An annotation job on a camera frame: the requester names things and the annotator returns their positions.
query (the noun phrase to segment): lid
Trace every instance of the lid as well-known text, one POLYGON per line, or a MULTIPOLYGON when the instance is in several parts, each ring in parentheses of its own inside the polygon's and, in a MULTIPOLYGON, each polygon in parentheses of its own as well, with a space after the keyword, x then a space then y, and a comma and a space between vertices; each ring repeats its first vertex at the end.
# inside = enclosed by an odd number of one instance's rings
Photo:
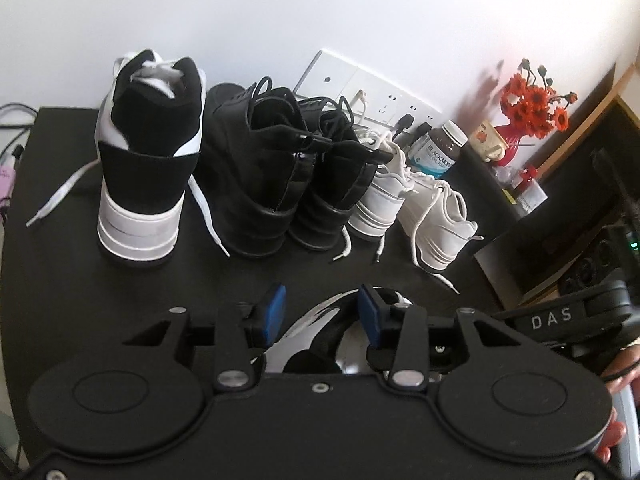
POLYGON ((468 140, 464 132, 453 121, 444 123, 442 129, 449 136, 449 139, 459 146, 463 146, 468 140))

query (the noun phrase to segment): black boot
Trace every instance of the black boot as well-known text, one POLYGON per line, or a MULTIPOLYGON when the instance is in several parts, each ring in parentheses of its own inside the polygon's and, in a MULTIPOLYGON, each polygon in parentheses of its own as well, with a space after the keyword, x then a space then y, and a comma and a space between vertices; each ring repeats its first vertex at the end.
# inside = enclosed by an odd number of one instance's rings
POLYGON ((314 178, 300 201, 289 235, 306 248, 326 251, 337 242, 378 165, 388 163, 392 155, 358 142, 353 131, 353 114, 344 97, 340 98, 340 104, 327 97, 299 104, 308 129, 319 130, 333 144, 316 162, 314 178), (323 112, 329 103, 335 110, 323 112), (342 111, 343 105, 349 117, 342 111))
POLYGON ((269 77, 247 90, 214 86, 202 126, 194 175, 218 235, 243 256, 275 253, 311 181, 316 153, 331 140, 309 133, 291 90, 272 89, 269 77))

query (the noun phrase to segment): bottle label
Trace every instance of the bottle label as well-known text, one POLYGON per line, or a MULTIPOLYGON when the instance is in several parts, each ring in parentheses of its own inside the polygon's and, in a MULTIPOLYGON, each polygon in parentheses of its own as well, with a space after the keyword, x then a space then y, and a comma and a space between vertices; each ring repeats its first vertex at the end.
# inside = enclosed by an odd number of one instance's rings
POLYGON ((427 140, 417 152, 412 154, 411 162, 423 173, 440 178, 445 171, 453 166, 456 161, 449 158, 436 143, 431 139, 427 140))

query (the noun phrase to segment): red vase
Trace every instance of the red vase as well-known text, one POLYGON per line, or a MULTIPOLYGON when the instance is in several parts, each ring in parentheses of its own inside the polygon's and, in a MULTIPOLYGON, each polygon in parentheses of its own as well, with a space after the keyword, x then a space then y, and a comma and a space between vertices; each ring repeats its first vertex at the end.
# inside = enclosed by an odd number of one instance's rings
POLYGON ((508 166, 509 163, 513 160, 513 157, 516 156, 518 152, 518 147, 520 145, 520 140, 522 137, 527 135, 527 133, 517 126, 513 126, 513 124, 503 124, 502 126, 496 126, 495 131, 497 131, 500 136, 507 143, 508 147, 504 150, 504 157, 500 160, 496 160, 493 162, 494 166, 508 166))

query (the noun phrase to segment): wall socket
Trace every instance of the wall socket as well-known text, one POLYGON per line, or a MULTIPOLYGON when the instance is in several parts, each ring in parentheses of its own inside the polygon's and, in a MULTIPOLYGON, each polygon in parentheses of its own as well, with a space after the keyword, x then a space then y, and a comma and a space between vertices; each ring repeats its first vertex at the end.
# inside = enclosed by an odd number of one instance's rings
MULTIPOLYGON (((378 124, 393 127, 405 114, 414 117, 414 127, 444 122, 441 112, 425 101, 328 50, 318 52, 294 91, 301 97, 327 96, 335 101, 344 96, 351 102, 360 90, 367 95, 365 118, 378 124)), ((354 102, 351 108, 354 115, 362 115, 362 102, 354 102)))

